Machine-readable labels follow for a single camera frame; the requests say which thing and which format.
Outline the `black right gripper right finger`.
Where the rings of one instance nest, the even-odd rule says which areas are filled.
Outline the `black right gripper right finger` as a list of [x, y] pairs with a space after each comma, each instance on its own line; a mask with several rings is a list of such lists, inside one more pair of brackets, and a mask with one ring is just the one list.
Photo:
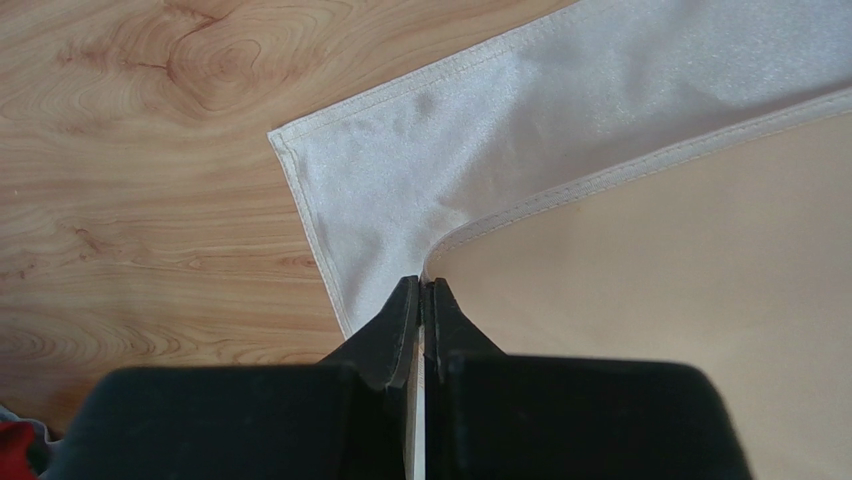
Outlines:
[[429, 479], [748, 479], [722, 397], [681, 363], [510, 355], [423, 288]]

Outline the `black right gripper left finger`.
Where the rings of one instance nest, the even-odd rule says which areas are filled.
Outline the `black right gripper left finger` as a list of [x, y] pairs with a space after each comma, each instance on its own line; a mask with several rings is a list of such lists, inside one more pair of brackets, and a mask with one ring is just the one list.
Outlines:
[[416, 479], [420, 284], [315, 363], [134, 367], [86, 398], [52, 479]]

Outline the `beige cloth napkin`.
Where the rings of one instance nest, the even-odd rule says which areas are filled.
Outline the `beige cloth napkin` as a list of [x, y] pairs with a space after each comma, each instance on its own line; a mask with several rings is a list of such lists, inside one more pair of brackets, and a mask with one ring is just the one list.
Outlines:
[[350, 338], [681, 363], [748, 479], [851, 475], [851, 5], [581, 1], [268, 135]]

